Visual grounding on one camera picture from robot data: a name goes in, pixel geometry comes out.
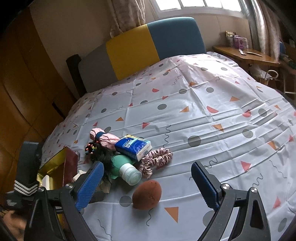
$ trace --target headboard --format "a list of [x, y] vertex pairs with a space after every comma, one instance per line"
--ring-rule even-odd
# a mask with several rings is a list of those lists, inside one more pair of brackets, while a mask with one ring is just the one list
[[206, 50], [195, 19], [168, 18], [109, 40], [82, 59], [78, 69], [85, 90], [90, 93], [165, 58], [200, 53]]

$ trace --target window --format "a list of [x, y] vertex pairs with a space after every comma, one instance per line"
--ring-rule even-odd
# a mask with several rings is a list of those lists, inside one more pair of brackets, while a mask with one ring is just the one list
[[150, 0], [150, 2], [158, 18], [196, 13], [244, 17], [239, 0]]

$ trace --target white bottle cap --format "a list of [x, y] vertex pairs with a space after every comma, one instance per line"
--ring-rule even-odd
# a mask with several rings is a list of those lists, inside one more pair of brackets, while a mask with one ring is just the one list
[[136, 185], [142, 178], [140, 173], [132, 164], [126, 163], [119, 169], [120, 177], [125, 180], [129, 185]]

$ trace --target pink scrunchie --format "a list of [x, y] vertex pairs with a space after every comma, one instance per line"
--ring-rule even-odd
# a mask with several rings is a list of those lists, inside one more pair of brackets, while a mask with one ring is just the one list
[[[89, 136], [93, 141], [95, 140], [96, 134], [98, 132], [104, 132], [104, 130], [102, 130], [100, 128], [91, 129]], [[99, 139], [101, 146], [108, 148], [111, 151], [116, 151], [114, 145], [118, 141], [119, 141], [119, 138], [115, 135], [110, 134], [110, 133], [103, 134], [102, 136], [100, 136], [100, 139]]]
[[142, 158], [139, 171], [142, 177], [149, 178], [152, 175], [151, 167], [154, 165], [164, 166], [172, 159], [173, 153], [169, 149], [160, 148], [158, 150], [150, 151]]

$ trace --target wooden desk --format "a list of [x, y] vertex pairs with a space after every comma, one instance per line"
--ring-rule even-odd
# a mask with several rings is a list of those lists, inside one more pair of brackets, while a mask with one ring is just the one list
[[[267, 65], [267, 66], [274, 66], [274, 67], [279, 67], [281, 65], [281, 63], [276, 59], [273, 59], [254, 49], [245, 49], [244, 53], [246, 54], [246, 56], [242, 55], [238, 49], [233, 47], [213, 46], [213, 50], [219, 54], [226, 55], [235, 60], [238, 60], [243, 64], [259, 64], [259, 65]], [[263, 57], [247, 54], [246, 53], [247, 51], [258, 53]]]

